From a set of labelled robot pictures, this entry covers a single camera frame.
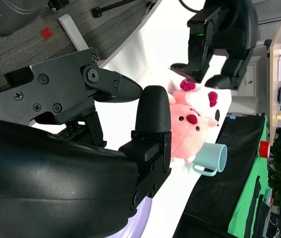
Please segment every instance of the screw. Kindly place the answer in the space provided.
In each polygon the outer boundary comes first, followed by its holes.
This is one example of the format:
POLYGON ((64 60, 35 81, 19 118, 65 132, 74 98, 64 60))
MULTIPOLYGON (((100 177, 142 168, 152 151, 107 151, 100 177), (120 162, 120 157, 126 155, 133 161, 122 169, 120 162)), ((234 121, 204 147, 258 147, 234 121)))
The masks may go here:
POLYGON ((22 94, 22 92, 19 92, 19 91, 17 91, 17 92, 14 92, 13 93, 13 98, 14 99, 16 99, 16 100, 21 100, 21 99, 23 99, 23 94, 22 94))
POLYGON ((39 77, 38 77, 38 80, 41 84, 49 83, 49 77, 45 74, 40 74, 39 77))
POLYGON ((56 103, 53 105, 53 111, 55 113, 60 113, 62 111, 62 106, 60 103, 56 103))
POLYGON ((134 195, 134 202, 133 203, 134 203, 135 206, 139 205, 139 200, 140 200, 139 194, 140 194, 140 192, 137 191, 136 194, 134 195))
POLYGON ((87 78, 92 82, 95 83, 97 80, 99 80, 99 74, 95 69, 90 69, 87 71, 87 78))
POLYGON ((91 55, 91 60, 92 60, 93 62, 96 62, 96 61, 97 61, 97 55, 96 55, 96 54, 92 54, 92 55, 91 55))
POLYGON ((35 112, 39 112, 41 110, 41 105, 39 103, 35 103, 33 106, 32 106, 32 109, 35 111, 35 112))

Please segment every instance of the black cloth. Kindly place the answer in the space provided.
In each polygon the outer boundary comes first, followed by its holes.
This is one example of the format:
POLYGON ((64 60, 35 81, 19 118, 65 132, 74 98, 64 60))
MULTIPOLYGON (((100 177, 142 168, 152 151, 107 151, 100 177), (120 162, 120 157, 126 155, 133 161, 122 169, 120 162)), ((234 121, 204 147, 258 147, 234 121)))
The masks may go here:
POLYGON ((264 226, 270 210, 270 207, 263 201, 264 196, 260 195, 256 211, 256 219, 254 224, 254 232, 252 238, 262 238, 264 226))
POLYGON ((228 226, 257 154, 264 116, 226 117, 217 143, 227 146, 227 163, 214 177, 201 176, 184 212, 221 231, 228 226))
POLYGON ((195 217, 183 213, 173 238, 236 238, 195 217))
POLYGON ((244 235, 245 238, 249 238, 250 234, 251 234, 251 227, 252 227, 252 224, 254 221, 256 204, 258 201, 259 192, 261 190, 261 185, 260 185, 259 179, 260 179, 260 176, 257 176, 256 184, 255 184, 255 188, 254 188, 254 194, 253 194, 253 198, 250 203, 249 212, 248 212, 248 216, 247 216, 247 220, 246 220, 246 229, 245 229, 245 235, 244 235))

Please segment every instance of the wooden desk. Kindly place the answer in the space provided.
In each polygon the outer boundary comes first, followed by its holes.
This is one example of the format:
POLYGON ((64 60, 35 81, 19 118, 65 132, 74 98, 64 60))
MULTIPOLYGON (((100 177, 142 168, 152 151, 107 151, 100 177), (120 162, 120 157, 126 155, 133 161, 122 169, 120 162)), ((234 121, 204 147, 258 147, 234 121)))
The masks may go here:
POLYGON ((277 113, 279 111, 278 104, 278 60, 279 49, 281 47, 281 24, 276 31, 275 37, 270 45, 270 81, 269 81, 269 133, 270 145, 274 143, 277 129, 277 113))

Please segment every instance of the gray carpet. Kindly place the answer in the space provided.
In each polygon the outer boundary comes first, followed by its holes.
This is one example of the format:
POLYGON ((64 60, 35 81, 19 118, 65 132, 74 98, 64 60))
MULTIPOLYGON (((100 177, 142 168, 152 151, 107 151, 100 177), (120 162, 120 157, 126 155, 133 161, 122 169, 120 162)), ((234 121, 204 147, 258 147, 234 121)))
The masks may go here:
POLYGON ((87 45, 98 50, 100 57, 110 56, 140 24, 146 12, 146 0, 137 0, 93 18, 90 10, 119 0, 70 0, 57 12, 45 9, 30 25, 0 38, 0 90, 7 87, 4 74, 13 70, 76 51, 58 22, 69 14, 87 45), (45 40, 40 31, 49 27, 53 36, 45 40))

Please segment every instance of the mug handle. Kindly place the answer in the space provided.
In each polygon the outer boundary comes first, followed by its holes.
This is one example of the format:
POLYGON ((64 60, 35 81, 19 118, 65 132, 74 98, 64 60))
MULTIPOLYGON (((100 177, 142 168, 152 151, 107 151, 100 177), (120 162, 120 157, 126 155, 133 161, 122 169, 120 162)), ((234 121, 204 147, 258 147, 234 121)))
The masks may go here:
POLYGON ((193 168, 194 172, 197 172, 201 175, 205 175, 205 176, 209 176, 209 177, 215 176, 218 171, 217 169, 215 169, 213 172, 207 172, 207 171, 203 171, 203 170, 198 170, 197 168, 195 168, 195 166, 196 166, 196 163, 193 162, 192 168, 193 168))

